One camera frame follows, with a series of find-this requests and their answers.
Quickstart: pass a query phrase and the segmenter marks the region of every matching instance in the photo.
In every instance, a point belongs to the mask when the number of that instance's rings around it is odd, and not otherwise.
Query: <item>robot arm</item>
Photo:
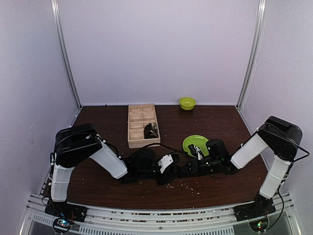
[[[286,180],[302,139],[299,127],[276,117],[269,117],[251,138],[232,156],[231,162],[238,169],[246,166],[265,149],[274,152],[274,161],[254,202],[234,208],[237,221],[275,212],[272,197]]]
[[[53,202],[66,201],[72,171],[87,158],[96,161],[116,179],[127,174],[124,162],[105,143],[90,124],[64,129],[57,133],[55,152],[51,160]]]
[[[260,189],[260,195],[271,199],[278,187],[286,179],[286,173],[297,153],[302,139],[299,127],[276,117],[269,117],[264,125],[232,156],[231,162],[241,169],[253,158],[270,148],[274,151],[274,161]]]

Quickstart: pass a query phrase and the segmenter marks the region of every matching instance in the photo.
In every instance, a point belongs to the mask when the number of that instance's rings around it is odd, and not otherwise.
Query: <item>white wall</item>
[[[243,114],[255,130],[274,115],[298,125],[301,145],[313,153],[313,1],[269,0],[262,46]],[[271,164],[272,154],[267,152]],[[312,234],[312,157],[297,162],[283,191],[289,191]]]
[[[17,234],[30,192],[76,106],[66,79],[51,1],[0,0],[0,234]]]
[[[234,105],[258,0],[60,0],[69,60],[84,105]]]

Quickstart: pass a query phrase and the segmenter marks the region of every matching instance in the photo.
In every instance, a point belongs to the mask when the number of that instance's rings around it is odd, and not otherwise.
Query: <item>brown tabletop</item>
[[[179,106],[156,106],[161,142],[182,150],[189,135],[203,135],[225,142],[230,154],[250,136],[235,107],[196,106],[183,111]],[[84,107],[75,125],[92,123],[102,138],[117,146],[122,157],[136,149],[127,143],[127,106]],[[153,147],[158,157],[170,152]],[[181,157],[184,162],[188,157]],[[253,200],[267,169],[261,157],[255,158],[236,175],[176,179],[158,186],[155,180],[140,180],[122,185],[93,160],[79,164],[68,187],[68,201],[92,206],[124,209],[186,209],[234,204]]]

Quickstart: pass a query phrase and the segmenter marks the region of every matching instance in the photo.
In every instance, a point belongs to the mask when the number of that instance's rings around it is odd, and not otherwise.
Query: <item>black cable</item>
[[[142,149],[144,149],[144,148],[147,148],[147,147],[150,147],[150,146],[154,146],[154,145],[160,145],[160,146],[162,146],[162,147],[164,147],[164,148],[167,148],[167,149],[169,149],[169,150],[172,150],[172,151],[175,152],[175,153],[180,153],[180,154],[188,155],[187,152],[177,150],[177,149],[175,149],[175,148],[173,148],[173,147],[169,147],[169,146],[167,146],[167,145],[165,145],[165,144],[162,144],[162,143],[150,143],[150,144],[147,144],[147,145],[141,147],[140,149],[138,149],[137,151],[135,151],[134,153],[132,153],[129,157],[132,157],[133,155],[135,155],[136,153],[138,153],[140,150],[142,150]]]
[[[44,205],[47,207],[48,204],[44,203],[44,199],[45,199],[45,198],[48,198],[48,196],[42,197],[42,198],[41,198],[41,203],[44,204]]]
[[[109,143],[109,142],[105,142],[105,144],[106,144],[107,146],[109,146],[109,147],[114,148],[117,157],[119,157],[118,149],[117,149],[117,147],[116,147],[115,145],[113,145],[113,144],[111,144],[111,143]]]
[[[269,228],[267,228],[266,231],[270,230],[278,222],[279,218],[282,216],[282,214],[284,212],[285,202],[284,202],[284,199],[283,199],[282,195],[279,192],[279,189],[280,189],[280,186],[277,189],[277,193],[278,193],[278,195],[279,195],[279,197],[280,197],[280,199],[282,200],[282,203],[283,203],[282,210],[281,210],[279,216],[277,217],[277,219],[275,220],[275,222],[272,223],[272,225]]]
[[[216,177],[216,176],[212,176],[211,174],[209,174],[209,176],[211,177],[211,178],[214,178],[214,179],[221,179],[221,178],[225,178],[226,176],[227,176],[227,174],[225,174],[225,173],[223,173],[224,174],[224,176],[221,176],[221,177]]]

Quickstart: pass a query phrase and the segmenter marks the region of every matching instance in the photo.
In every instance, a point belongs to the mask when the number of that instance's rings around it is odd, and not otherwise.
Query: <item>wooden compartment organizer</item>
[[[157,125],[158,138],[145,139],[144,128],[149,123]],[[130,105],[128,107],[128,146],[141,148],[150,143],[160,143],[160,131],[154,104]]]

